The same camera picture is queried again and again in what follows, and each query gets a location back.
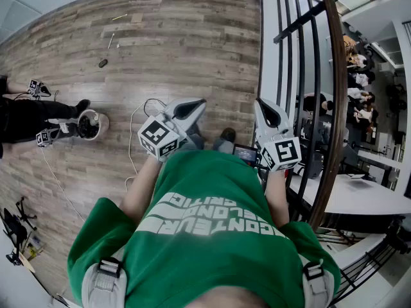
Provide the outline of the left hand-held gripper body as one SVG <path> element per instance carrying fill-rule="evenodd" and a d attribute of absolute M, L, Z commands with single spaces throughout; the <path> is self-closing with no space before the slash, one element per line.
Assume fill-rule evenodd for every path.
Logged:
<path fill-rule="evenodd" d="M 137 133 L 141 146 L 161 162 L 177 150 L 180 142 L 187 136 L 187 128 L 181 119 L 180 111 L 185 103 L 185 101 L 172 101 L 158 109 L 155 114 L 150 114 Z"/>

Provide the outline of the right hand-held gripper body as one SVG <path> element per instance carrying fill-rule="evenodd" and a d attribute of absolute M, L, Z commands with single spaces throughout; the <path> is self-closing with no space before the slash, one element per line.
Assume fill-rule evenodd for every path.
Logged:
<path fill-rule="evenodd" d="M 256 123 L 256 144 L 270 171 L 292 169 L 301 161 L 299 138 L 289 122 L 277 127 Z"/>

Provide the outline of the person's left leg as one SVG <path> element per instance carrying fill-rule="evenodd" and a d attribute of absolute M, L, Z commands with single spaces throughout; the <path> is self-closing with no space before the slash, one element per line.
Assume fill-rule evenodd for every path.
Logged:
<path fill-rule="evenodd" d="M 203 150 L 205 146 L 205 141 L 202 136 L 197 133 L 188 135 L 182 142 L 182 146 L 179 148 L 180 151 L 197 151 Z"/>

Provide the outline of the white bucket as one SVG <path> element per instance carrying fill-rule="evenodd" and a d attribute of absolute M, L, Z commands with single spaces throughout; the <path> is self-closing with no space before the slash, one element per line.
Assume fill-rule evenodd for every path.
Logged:
<path fill-rule="evenodd" d="M 86 109 L 78 118 L 78 134 L 87 141 L 95 141 L 106 134 L 109 125 L 109 119 L 105 114 Z"/>

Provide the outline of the wooden handrail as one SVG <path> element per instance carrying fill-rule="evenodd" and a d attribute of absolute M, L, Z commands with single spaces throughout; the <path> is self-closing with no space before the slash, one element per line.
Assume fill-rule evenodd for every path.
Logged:
<path fill-rule="evenodd" d="M 319 182 L 314 203 L 310 210 L 308 224 L 316 231 L 320 226 L 325 209 L 337 177 L 342 154 L 346 112 L 347 112 L 347 68 L 345 63 L 345 48 L 340 17 L 338 16 L 335 0 L 323 0 L 328 19 L 328 28 L 331 39 L 333 59 L 333 98 L 334 110 L 332 114 L 328 157 Z"/>

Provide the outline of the person's left forearm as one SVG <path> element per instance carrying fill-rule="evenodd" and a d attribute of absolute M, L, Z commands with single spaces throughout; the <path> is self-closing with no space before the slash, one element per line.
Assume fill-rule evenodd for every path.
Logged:
<path fill-rule="evenodd" d="M 119 208 L 136 226 L 151 202 L 161 167 L 162 162 L 149 155 L 120 203 Z"/>

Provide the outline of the black screen device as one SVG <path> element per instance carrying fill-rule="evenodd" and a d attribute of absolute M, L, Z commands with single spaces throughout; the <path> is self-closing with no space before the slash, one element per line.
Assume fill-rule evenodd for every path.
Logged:
<path fill-rule="evenodd" d="M 240 158 L 244 163 L 251 167 L 255 167 L 258 161 L 258 149 L 241 144 L 235 144 L 232 154 Z"/>

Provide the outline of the white desk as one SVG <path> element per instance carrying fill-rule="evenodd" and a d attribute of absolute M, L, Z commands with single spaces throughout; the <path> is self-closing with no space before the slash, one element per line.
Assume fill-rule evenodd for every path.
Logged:
<path fill-rule="evenodd" d="M 0 308 L 68 308 L 55 300 L 26 267 L 14 266 L 6 258 L 12 249 L 0 220 Z"/>

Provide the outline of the black tripod stand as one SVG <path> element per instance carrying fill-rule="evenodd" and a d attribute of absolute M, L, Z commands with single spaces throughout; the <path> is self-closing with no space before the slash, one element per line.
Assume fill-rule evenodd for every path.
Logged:
<path fill-rule="evenodd" d="M 37 227 L 33 226 L 30 221 L 33 220 L 33 219 L 37 219 L 37 215 L 29 215 L 29 214 L 25 213 L 25 211 L 24 211 L 24 199 L 25 199 L 25 197 L 22 196 L 21 199 L 15 204 L 16 207 L 17 207 L 17 210 L 19 211 L 19 214 L 20 214 L 19 218 L 20 218 L 21 221 L 24 221 L 25 223 L 27 223 L 33 231 L 36 231 Z"/>

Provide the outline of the person's right forearm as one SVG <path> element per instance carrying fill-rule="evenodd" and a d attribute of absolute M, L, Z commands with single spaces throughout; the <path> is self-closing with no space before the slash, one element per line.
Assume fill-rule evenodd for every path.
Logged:
<path fill-rule="evenodd" d="M 284 171 L 269 172 L 265 190 L 272 221 L 277 228 L 290 222 Z"/>

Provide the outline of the person's right leg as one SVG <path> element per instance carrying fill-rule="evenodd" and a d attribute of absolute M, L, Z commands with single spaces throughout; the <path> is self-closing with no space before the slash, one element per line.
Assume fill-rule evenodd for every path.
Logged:
<path fill-rule="evenodd" d="M 234 143 L 225 139 L 217 138 L 213 143 L 213 150 L 232 155 Z"/>

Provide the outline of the green printed t-shirt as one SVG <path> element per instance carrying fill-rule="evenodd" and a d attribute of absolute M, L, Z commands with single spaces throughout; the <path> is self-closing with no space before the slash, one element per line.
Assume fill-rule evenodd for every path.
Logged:
<path fill-rule="evenodd" d="M 340 269 L 309 224 L 272 221 L 266 187 L 238 157 L 176 151 L 137 226 L 100 198 L 67 260 L 84 306 L 326 308 Z"/>

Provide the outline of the white long table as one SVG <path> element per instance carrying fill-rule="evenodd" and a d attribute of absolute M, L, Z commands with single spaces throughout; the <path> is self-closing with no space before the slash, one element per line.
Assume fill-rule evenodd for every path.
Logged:
<path fill-rule="evenodd" d="M 370 216 L 411 214 L 411 200 L 375 182 L 337 175 L 325 212 Z"/>

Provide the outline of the person's leg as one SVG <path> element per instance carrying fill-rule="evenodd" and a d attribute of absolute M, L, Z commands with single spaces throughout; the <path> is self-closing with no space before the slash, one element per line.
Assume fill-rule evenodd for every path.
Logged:
<path fill-rule="evenodd" d="M 205 141 L 202 136 L 197 133 L 188 135 L 182 142 L 182 146 L 179 148 L 180 151 L 197 151 L 203 150 L 205 146 Z"/>
<path fill-rule="evenodd" d="M 232 155 L 234 143 L 225 139 L 217 138 L 213 143 L 213 150 Z"/>

